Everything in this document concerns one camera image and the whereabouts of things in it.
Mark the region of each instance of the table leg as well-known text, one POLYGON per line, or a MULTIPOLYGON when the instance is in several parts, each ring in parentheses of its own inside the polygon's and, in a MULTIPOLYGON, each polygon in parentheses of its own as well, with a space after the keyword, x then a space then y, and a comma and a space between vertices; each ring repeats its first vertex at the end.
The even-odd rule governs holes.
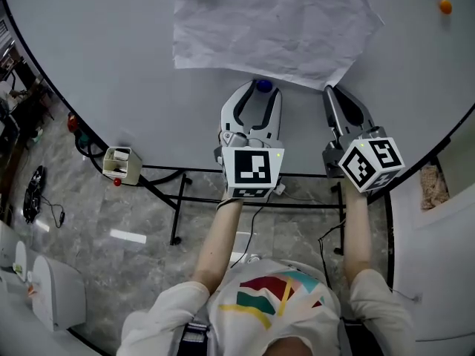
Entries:
POLYGON ((178 217, 180 216, 181 202, 183 198, 183 190, 185 189, 185 184, 191 185, 193 181, 186 177, 186 174, 182 175, 180 183, 180 192, 178 193, 177 198, 177 207, 175 208, 175 215, 173 218, 173 226, 171 227, 171 236, 170 236, 170 245, 178 245, 181 243, 181 238, 176 236, 178 217))
POLYGON ((147 190, 149 190, 158 199, 162 200, 167 205, 172 207, 174 210, 177 209, 177 207, 178 207, 177 203, 170 200, 162 191, 160 191, 158 188, 153 186, 144 176, 139 177, 139 184, 141 184, 143 187, 145 187, 147 190))
MULTIPOLYGON (((340 214, 340 222, 344 219, 344 211, 343 211, 343 194, 341 193, 341 183, 338 182, 331 188, 332 192, 336 192, 338 194, 338 212, 340 214)), ((333 250, 335 254, 339 254, 343 256, 344 254, 344 224, 340 225, 340 248, 335 248, 333 250)))

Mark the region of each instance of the furniture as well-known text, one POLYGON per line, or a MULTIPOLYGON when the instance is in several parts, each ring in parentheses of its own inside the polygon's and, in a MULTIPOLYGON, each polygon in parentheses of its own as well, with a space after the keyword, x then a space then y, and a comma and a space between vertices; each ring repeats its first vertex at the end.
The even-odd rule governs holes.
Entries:
POLYGON ((27 286, 0 270, 0 354, 2 356, 99 356, 67 331, 50 332, 26 301, 27 286))
MULTIPOLYGON (((130 145, 148 165, 217 168, 220 108, 252 76, 174 70, 174 0, 3 1, 48 84, 105 144, 130 145)), ((452 0, 451 16, 441 15, 437 0, 369 2, 386 25, 341 83, 394 137, 410 167, 474 103, 475 28, 468 23, 475 0, 452 0)), ((277 85, 284 96, 282 171, 323 174, 321 152, 332 135, 320 94, 277 85)), ((262 117, 261 108, 248 114, 262 117)))
POLYGON ((86 321, 86 291, 81 274, 59 261, 38 256, 28 272, 33 312, 50 331, 86 321))
POLYGON ((4 121, 0 134, 0 220, 9 223, 8 196, 27 141, 33 135, 39 120, 49 112, 43 100, 48 89, 33 84, 28 95, 12 110, 4 121))

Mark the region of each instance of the person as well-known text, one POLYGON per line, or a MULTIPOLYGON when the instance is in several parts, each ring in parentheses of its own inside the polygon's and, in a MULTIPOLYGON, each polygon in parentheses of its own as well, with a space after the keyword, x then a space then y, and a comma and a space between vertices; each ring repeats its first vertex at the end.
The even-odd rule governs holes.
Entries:
POLYGON ((20 102, 20 97, 27 94, 27 91, 15 91, 8 82, 2 80, 0 82, 0 99, 4 100, 8 105, 8 110, 12 111, 20 102))
MULTIPOLYGON (((347 179, 344 189, 350 305, 380 353, 370 350, 367 337, 356 337, 359 346, 365 355, 408 355, 414 344, 409 315, 370 266, 367 199, 347 179)), ((148 312, 127 318, 119 356, 352 354, 344 352, 340 304, 321 271, 266 259, 228 270, 242 205, 218 206, 191 280, 163 291, 148 312)))

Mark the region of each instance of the gray marble floor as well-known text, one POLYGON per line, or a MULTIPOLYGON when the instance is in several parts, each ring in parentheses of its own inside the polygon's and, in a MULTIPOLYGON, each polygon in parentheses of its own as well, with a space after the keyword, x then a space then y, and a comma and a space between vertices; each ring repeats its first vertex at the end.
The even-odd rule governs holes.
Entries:
MULTIPOLYGON (((31 145, 20 162, 23 169, 16 175, 10 197, 12 227, 34 250, 81 272, 86 286, 88 320, 75 330, 99 348, 115 354, 126 316, 133 310, 150 308, 162 290, 190 277, 200 245, 212 223, 215 206, 184 203, 177 230, 183 241, 169 246, 173 211, 144 188, 113 186, 75 149, 74 137, 66 127, 67 108, 56 103, 52 112, 55 120, 46 119, 43 137, 31 145), (22 216, 24 191, 39 165, 47 168, 43 195, 65 208, 61 228, 56 228, 46 205, 32 225, 27 225, 22 216), (111 237, 111 229, 145 235, 146 243, 111 237)), ((149 179, 169 173, 144 171, 149 179)), ((193 184, 186 188, 187 195, 221 197, 220 174, 188 172, 187 175, 193 179, 193 184)), ((336 195, 330 192, 335 181, 284 177, 282 182, 286 191, 296 197, 337 203, 336 195)), ((180 179, 176 179, 159 188, 177 194, 179 184, 180 179)), ((303 203, 276 195, 271 201, 303 203)), ((243 210, 236 251, 242 251, 249 239, 256 210, 250 207, 243 210)), ((370 219, 374 267, 386 275, 387 224, 383 202, 370 206, 370 219)), ((317 265, 318 238, 338 222, 336 210, 265 208, 256 217, 249 253, 317 265)), ((338 242, 338 231, 325 238, 324 255, 332 286, 345 301, 348 292, 342 274, 342 257, 333 253, 338 242)))

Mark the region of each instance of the cable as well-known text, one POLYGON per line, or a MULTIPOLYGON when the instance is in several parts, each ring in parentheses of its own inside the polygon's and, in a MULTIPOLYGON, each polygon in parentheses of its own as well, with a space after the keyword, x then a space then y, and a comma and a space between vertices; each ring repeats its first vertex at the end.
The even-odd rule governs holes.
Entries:
POLYGON ((12 211, 12 208, 11 208, 10 204, 8 204, 8 207, 7 207, 6 211, 4 211, 3 207, 0 206, 0 216, 3 215, 3 213, 7 213, 8 211, 10 211, 12 213, 12 216, 13 216, 13 211, 12 211))
POLYGON ((84 157, 87 157, 87 158, 99 158, 99 157, 102 157, 102 156, 105 155, 105 151, 102 151, 98 154, 92 154, 92 152, 91 152, 91 141, 90 140, 88 141, 88 152, 86 153, 85 151, 83 151, 81 149, 81 147, 79 146, 79 137, 78 136, 74 137, 74 145, 76 146, 77 151, 80 152, 84 157))
POLYGON ((411 298, 411 297, 408 297, 406 294, 402 294, 400 291, 397 291, 397 290, 395 290, 395 289, 393 289, 393 288, 390 288, 389 286, 388 286, 388 288, 389 288, 389 290, 394 291, 395 293, 400 294, 401 296, 403 296, 404 298, 406 298, 406 299, 408 299, 408 300, 412 300, 413 302, 419 302, 419 301, 420 301, 420 298, 417 297, 417 296, 415 296, 414 298, 411 298))
POLYGON ((327 280, 327 285, 328 285, 329 289, 332 288, 332 284, 330 283, 330 276, 328 275, 327 264, 325 263, 325 259, 324 259, 324 241, 323 240, 328 234, 332 233, 339 226, 345 224, 346 221, 347 221, 347 218, 345 217, 339 224, 337 224, 334 227, 330 228, 327 232, 325 232, 325 234, 322 237, 320 237, 318 239, 318 244, 320 246, 321 262, 324 266, 325 279, 327 280))
POLYGON ((53 214, 53 219, 54 219, 54 224, 56 225, 57 228, 61 228, 63 222, 65 221, 65 209, 63 208, 62 205, 58 205, 58 204, 51 204, 51 202, 49 200, 47 200, 45 197, 43 197, 41 195, 41 198, 43 198, 43 200, 45 201, 45 204, 46 205, 49 205, 50 208, 51 208, 51 213, 53 214), (61 214, 59 214, 59 224, 58 222, 56 221, 56 216, 54 215, 54 210, 53 210, 53 207, 61 207, 61 214))
MULTIPOLYGON (((271 195, 272 195, 272 193, 267 197, 266 203, 269 202, 271 195)), ((261 208, 259 208, 259 209, 255 212, 254 216, 252 217, 252 220, 251 220, 251 234, 249 235, 249 240, 247 241, 246 249, 244 250, 243 255, 242 255, 241 257, 239 257, 239 260, 237 260, 234 264, 231 265, 231 268, 230 268, 230 269, 234 268, 235 265, 236 265, 237 263, 239 263, 239 262, 242 260, 242 258, 246 255, 247 250, 249 249, 249 244, 251 244, 252 235, 254 234, 254 219, 255 219, 255 217, 259 214, 259 212, 261 212, 261 210, 262 210, 263 208, 264 208, 264 206, 262 206, 261 208)))
POLYGON ((7 112, 7 116, 11 115, 14 112, 15 108, 18 107, 18 104, 19 103, 16 103, 15 106, 7 112))
POLYGON ((420 339, 416 340, 417 343, 427 343, 431 341, 441 341, 441 340, 452 340, 452 339, 460 339, 461 337, 467 337, 467 336, 472 336, 475 335, 475 332, 468 332, 467 334, 460 334, 460 335, 455 335, 455 336, 449 336, 449 337, 440 337, 436 339, 420 339))

